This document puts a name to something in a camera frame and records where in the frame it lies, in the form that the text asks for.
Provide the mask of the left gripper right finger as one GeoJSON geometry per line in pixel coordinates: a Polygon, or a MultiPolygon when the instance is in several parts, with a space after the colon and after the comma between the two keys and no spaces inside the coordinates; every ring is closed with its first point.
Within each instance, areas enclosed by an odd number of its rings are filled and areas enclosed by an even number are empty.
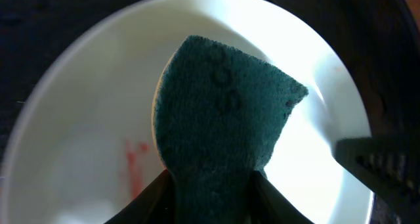
{"type": "Polygon", "coordinates": [[[261,172],[251,173],[252,224],[313,224],[261,172]]]}

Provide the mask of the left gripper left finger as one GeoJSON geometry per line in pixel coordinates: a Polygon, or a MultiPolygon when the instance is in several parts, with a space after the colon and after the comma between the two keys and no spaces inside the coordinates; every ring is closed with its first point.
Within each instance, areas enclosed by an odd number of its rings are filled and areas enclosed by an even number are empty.
{"type": "Polygon", "coordinates": [[[175,184],[162,171],[132,202],[105,224],[174,224],[175,184]]]}

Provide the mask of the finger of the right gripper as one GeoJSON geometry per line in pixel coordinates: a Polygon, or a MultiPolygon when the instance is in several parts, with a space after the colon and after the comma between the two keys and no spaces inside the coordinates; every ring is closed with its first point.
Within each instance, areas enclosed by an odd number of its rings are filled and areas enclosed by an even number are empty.
{"type": "Polygon", "coordinates": [[[337,141],[334,159],[400,217],[419,217],[419,136],[337,141]]]}

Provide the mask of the light green plate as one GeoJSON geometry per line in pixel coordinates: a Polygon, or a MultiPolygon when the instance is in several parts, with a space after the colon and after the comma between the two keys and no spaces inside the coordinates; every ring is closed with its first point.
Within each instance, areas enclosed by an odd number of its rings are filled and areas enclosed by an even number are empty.
{"type": "Polygon", "coordinates": [[[269,181],[315,223],[368,223],[373,193],[333,158],[367,137],[359,92],[334,50],[264,0],[144,0],[107,17],[47,70],[7,145],[2,223],[104,223],[162,172],[152,139],[161,72],[189,35],[269,61],[306,85],[269,181]]]}

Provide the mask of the green yellow sponge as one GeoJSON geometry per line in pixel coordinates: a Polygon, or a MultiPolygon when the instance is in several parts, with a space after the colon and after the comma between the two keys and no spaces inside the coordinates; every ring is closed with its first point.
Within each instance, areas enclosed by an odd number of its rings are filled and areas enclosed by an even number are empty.
{"type": "Polygon", "coordinates": [[[251,173],[270,161],[308,89],[234,47],[188,36],[165,67],[154,139],[175,182],[177,223],[251,220],[251,173]]]}

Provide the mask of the round black tray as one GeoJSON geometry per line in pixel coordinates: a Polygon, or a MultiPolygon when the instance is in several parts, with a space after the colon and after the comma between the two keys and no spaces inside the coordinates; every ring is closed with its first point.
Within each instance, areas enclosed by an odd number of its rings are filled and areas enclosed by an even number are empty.
{"type": "MultiPolygon", "coordinates": [[[[144,0],[1,0],[1,160],[26,101],[83,34],[144,0]]],[[[310,26],[334,50],[363,102],[370,135],[419,127],[419,0],[264,0],[310,26]]],[[[368,223],[395,223],[373,194],[368,223]]]]}

